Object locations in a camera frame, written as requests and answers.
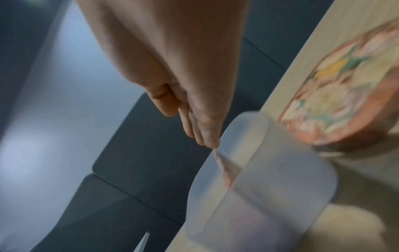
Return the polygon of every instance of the human hand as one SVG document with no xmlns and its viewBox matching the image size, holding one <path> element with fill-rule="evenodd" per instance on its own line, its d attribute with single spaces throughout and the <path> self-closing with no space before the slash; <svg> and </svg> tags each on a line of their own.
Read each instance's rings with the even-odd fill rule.
<svg viewBox="0 0 399 252">
<path fill-rule="evenodd" d="M 200 145 L 219 146 L 249 0 L 77 0 L 118 71 Z"/>
</svg>

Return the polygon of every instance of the clear plastic box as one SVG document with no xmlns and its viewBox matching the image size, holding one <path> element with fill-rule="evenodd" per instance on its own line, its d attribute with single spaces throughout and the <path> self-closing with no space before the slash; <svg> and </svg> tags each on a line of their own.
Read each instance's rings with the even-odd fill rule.
<svg viewBox="0 0 399 252">
<path fill-rule="evenodd" d="M 187 237 L 212 251 L 291 251 L 335 193 L 332 166 L 265 114 L 234 119 L 219 151 L 241 173 L 228 189 L 210 155 L 187 203 Z"/>
</svg>

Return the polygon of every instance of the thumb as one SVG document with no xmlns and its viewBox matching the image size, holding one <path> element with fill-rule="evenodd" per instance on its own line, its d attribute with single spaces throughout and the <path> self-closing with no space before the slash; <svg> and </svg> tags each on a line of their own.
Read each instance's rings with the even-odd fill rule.
<svg viewBox="0 0 399 252">
<path fill-rule="evenodd" d="M 145 87 L 145 91 L 162 114 L 167 117 L 177 115 L 179 100 L 168 84 L 162 84 L 156 87 Z"/>
</svg>

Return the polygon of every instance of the black mat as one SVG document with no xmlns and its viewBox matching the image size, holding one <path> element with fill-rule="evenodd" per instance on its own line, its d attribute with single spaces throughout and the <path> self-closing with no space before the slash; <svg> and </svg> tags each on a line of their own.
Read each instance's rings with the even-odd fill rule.
<svg viewBox="0 0 399 252">
<path fill-rule="evenodd" d="M 284 71 L 248 43 L 226 126 L 258 110 Z M 211 150 L 184 134 L 180 118 L 166 118 L 142 96 L 93 165 L 93 172 L 183 224 L 192 181 Z"/>
<path fill-rule="evenodd" d="M 244 37 L 287 69 L 333 0 L 252 0 Z"/>
<path fill-rule="evenodd" d="M 87 176 L 55 228 L 31 252 L 164 252 L 180 225 L 95 177 Z"/>
</svg>

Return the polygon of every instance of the glossy white surface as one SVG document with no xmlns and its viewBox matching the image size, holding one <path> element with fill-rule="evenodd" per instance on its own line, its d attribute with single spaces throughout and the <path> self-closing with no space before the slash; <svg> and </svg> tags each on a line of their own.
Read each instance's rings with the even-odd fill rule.
<svg viewBox="0 0 399 252">
<path fill-rule="evenodd" d="M 48 234 L 143 93 L 109 64 L 77 5 L 65 8 L 0 142 L 1 252 Z"/>
</svg>

